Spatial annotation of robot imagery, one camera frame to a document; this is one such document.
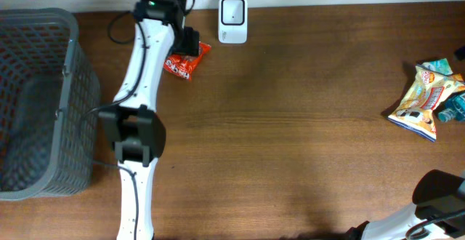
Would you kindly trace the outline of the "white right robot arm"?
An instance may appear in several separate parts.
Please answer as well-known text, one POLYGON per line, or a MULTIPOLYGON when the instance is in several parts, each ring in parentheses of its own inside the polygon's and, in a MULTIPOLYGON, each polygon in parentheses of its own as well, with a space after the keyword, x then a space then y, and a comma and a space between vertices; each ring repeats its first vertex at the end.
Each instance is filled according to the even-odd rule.
MULTIPOLYGON (((415 80, 389 121, 434 142, 435 120, 464 121, 464 78, 448 60, 416 65, 415 80)), ((344 239, 456 239, 464 235, 464 177, 433 169, 418 182, 411 203, 383 220, 350 228, 344 239)))

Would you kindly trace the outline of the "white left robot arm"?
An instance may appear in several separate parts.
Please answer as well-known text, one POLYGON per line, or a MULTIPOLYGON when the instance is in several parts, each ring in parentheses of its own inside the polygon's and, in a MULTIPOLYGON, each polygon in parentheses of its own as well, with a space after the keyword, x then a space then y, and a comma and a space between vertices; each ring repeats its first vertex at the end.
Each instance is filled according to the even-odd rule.
POLYGON ((198 56, 199 33, 185 26, 189 0, 139 0, 132 54, 113 102, 98 109, 121 179, 118 239, 154 239, 155 168, 166 144, 156 109, 163 66, 170 55, 198 56))

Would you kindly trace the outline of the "orange tissue pack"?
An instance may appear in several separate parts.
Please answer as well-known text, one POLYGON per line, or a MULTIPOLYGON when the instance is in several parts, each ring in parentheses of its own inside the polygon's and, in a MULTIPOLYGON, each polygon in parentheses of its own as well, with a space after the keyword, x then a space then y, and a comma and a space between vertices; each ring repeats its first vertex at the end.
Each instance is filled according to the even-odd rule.
POLYGON ((459 74, 459 73, 458 73, 458 74, 452 75, 451 78, 454 79, 455 81, 462 81, 462 82, 464 82, 463 76, 462 76, 461 74, 459 74))

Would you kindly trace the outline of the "green tissue pack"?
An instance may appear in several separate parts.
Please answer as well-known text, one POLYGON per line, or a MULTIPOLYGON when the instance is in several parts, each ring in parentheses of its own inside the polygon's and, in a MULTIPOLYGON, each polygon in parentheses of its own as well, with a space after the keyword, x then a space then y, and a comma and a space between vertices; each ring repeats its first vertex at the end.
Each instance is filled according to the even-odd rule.
POLYGON ((451 66, 446 58, 424 62, 421 65, 430 71, 441 73, 446 76, 453 75, 451 66))

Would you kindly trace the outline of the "yellow snack bag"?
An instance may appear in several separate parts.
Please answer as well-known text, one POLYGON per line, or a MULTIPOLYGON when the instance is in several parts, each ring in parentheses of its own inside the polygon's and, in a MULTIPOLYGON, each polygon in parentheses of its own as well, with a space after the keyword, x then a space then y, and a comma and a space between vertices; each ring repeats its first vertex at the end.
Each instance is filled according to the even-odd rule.
POLYGON ((455 81, 451 76, 417 65, 414 82, 399 106, 388 115, 388 120, 435 142, 437 129, 433 111, 452 94, 464 91, 464 82, 455 81))

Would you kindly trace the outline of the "red snack bag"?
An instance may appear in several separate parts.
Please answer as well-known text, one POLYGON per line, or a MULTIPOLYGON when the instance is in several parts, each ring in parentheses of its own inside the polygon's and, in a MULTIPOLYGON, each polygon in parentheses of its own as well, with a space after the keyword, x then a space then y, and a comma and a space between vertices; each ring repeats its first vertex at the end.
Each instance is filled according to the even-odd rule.
POLYGON ((183 79, 191 80, 193 71, 198 67, 203 59, 203 56, 209 53, 211 46, 209 44, 200 42, 199 43, 199 56, 188 56, 188 55, 170 55, 163 68, 165 71, 174 74, 183 79))

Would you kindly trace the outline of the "teal mouthwash bottle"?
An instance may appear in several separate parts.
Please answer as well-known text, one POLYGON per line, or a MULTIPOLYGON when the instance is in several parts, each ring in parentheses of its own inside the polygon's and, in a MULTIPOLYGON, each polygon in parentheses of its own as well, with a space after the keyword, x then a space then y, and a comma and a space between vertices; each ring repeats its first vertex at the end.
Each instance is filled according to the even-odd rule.
POLYGON ((437 115, 441 122, 464 121, 464 93, 454 95, 445 102, 445 108, 437 115))

